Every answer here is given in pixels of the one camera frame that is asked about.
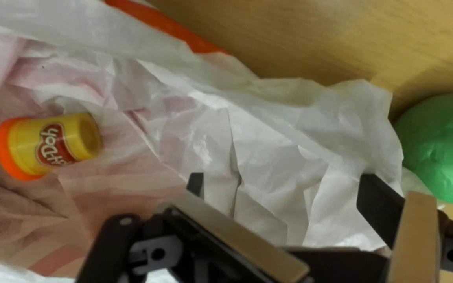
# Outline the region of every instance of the green ball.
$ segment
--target green ball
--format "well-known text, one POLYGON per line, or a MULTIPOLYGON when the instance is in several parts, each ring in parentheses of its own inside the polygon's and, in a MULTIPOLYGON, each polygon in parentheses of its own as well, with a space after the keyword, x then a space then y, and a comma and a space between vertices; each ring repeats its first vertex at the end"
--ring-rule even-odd
POLYGON ((395 124, 412 170, 442 201, 453 203, 453 94, 436 96, 395 124))

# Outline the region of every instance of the crumpled plastic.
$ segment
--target crumpled plastic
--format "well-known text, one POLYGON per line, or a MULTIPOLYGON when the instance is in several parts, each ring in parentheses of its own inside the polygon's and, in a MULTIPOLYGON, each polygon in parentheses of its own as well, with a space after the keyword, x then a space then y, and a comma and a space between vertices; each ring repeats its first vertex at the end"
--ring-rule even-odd
POLYGON ((390 93, 258 79, 98 0, 0 0, 0 123, 90 112, 104 153, 19 183, 0 170, 0 263, 74 275, 110 216, 150 217, 205 172, 205 200, 277 245, 384 245, 362 173, 401 192, 390 93))

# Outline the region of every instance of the orange lid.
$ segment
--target orange lid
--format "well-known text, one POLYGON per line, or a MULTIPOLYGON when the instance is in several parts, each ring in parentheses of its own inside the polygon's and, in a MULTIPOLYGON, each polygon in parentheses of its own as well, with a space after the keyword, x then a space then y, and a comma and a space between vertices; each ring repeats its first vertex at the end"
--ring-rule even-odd
POLYGON ((24 172, 16 161, 11 156, 10 151, 10 132, 13 129, 13 126, 19 121, 22 121, 26 118, 15 118, 15 120, 8 120, 7 123, 4 123, 0 126, 0 165, 4 167, 4 170, 21 181, 32 181, 32 179, 38 179, 41 176, 37 175, 29 175, 27 172, 24 172))

